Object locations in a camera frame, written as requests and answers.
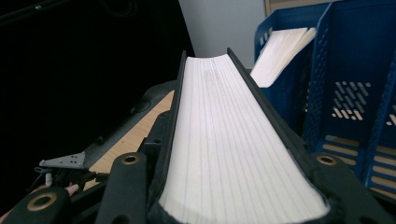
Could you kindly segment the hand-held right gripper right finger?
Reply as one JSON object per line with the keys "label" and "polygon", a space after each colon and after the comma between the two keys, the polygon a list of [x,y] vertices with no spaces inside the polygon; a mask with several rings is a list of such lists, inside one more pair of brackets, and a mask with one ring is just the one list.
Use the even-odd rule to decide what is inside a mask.
{"label": "hand-held right gripper right finger", "polygon": [[338,222],[343,222],[345,217],[344,204],[331,188],[330,182],[324,178],[320,167],[315,163],[314,159],[308,153],[303,152],[291,151],[290,155],[305,178],[316,189],[322,201],[329,208],[329,211],[324,216],[305,221],[303,224],[337,224]]}

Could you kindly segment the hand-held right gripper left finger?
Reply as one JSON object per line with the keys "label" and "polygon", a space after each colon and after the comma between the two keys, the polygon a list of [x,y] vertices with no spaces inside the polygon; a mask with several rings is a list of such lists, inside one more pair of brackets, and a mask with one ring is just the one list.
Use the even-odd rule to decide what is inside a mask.
{"label": "hand-held right gripper left finger", "polygon": [[139,152],[146,155],[148,163],[148,224],[171,223],[166,212],[159,204],[169,164],[169,136],[167,134],[169,120],[170,111],[162,112],[155,119],[148,136],[144,138],[138,149]]}

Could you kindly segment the black hardcover book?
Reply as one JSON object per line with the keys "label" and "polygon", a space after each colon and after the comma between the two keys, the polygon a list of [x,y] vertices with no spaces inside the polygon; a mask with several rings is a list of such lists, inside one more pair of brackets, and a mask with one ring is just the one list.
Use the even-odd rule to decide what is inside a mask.
{"label": "black hardcover book", "polygon": [[329,211],[290,155],[297,145],[252,88],[230,52],[182,57],[164,224],[303,224]]}

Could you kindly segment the blue three-slot file rack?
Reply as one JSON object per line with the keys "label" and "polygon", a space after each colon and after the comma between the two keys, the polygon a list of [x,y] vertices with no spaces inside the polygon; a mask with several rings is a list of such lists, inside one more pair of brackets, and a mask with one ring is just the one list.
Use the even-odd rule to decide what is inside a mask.
{"label": "blue three-slot file rack", "polygon": [[258,26],[255,51],[294,28],[316,37],[265,89],[268,99],[309,151],[338,157],[396,200],[396,0],[278,9]]}

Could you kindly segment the thick blue book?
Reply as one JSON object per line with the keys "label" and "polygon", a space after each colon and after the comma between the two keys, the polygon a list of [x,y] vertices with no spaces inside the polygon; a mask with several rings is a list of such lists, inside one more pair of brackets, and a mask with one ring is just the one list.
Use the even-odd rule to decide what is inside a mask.
{"label": "thick blue book", "polygon": [[315,28],[273,31],[251,71],[251,76],[289,126],[304,116]]}

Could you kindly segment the white cabinet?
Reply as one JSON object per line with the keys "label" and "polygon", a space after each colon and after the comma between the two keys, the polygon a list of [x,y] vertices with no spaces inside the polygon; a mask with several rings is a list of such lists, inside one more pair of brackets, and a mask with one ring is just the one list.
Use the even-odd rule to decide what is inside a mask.
{"label": "white cabinet", "polygon": [[231,48],[246,68],[254,64],[254,35],[265,18],[263,0],[178,0],[196,57]]}

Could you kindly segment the beige wooden desk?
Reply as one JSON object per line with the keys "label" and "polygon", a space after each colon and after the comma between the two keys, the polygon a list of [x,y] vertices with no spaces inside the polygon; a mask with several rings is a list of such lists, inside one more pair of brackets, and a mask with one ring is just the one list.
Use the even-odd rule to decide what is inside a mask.
{"label": "beige wooden desk", "polygon": [[322,3],[328,3],[336,0],[263,0],[264,9],[267,16],[277,9],[289,7],[302,7]]}

